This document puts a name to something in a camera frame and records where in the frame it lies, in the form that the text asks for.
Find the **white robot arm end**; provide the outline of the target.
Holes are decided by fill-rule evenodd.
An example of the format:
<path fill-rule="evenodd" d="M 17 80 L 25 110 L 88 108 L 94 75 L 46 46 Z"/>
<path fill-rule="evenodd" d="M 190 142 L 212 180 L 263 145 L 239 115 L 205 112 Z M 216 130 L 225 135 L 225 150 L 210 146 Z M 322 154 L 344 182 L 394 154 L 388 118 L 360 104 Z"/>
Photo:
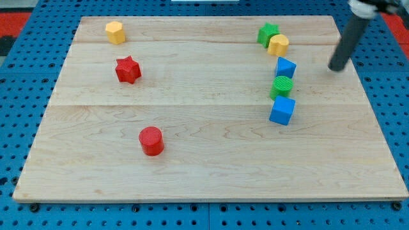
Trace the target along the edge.
<path fill-rule="evenodd" d="M 398 15 L 408 19 L 408 1 L 401 0 L 348 0 L 352 13 L 362 19 L 373 19 L 377 13 Z"/>

